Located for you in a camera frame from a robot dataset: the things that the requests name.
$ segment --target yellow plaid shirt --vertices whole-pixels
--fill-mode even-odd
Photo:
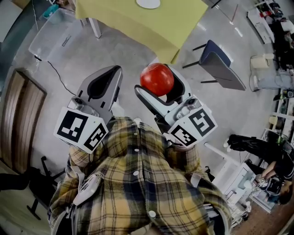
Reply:
[[[78,207],[78,234],[128,234],[150,225],[164,234],[213,234],[204,203],[222,210],[230,225],[226,201],[202,171],[196,147],[175,151],[162,134],[143,123],[139,129],[128,117],[109,125],[104,146],[93,154],[70,147],[66,176],[48,212],[52,228],[78,193],[71,166],[79,166],[85,181],[94,173],[102,176],[96,193]],[[193,187],[192,173],[200,175],[205,186]]]

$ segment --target red tomato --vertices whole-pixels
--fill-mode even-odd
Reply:
[[[140,75],[141,86],[157,96],[169,93],[174,86],[174,82],[171,70],[161,63],[155,63],[146,67]]]

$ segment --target clear plastic container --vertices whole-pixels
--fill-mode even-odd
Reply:
[[[82,22],[75,18],[74,12],[59,8],[37,33],[28,50],[43,61],[56,60],[82,29]]]

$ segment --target white button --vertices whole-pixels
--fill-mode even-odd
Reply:
[[[150,217],[154,218],[156,216],[156,213],[154,211],[149,211],[148,212]]]

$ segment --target person in plaid shirt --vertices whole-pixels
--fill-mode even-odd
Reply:
[[[196,146],[187,151],[169,146],[161,133],[128,117],[107,126],[109,134],[93,154],[70,147],[65,178],[48,211],[52,231],[78,194],[72,166],[85,174],[85,182],[93,174],[101,177],[94,195],[76,208],[77,234],[217,234],[206,204],[230,228],[228,205],[202,170]],[[194,174],[201,178],[196,187]]]

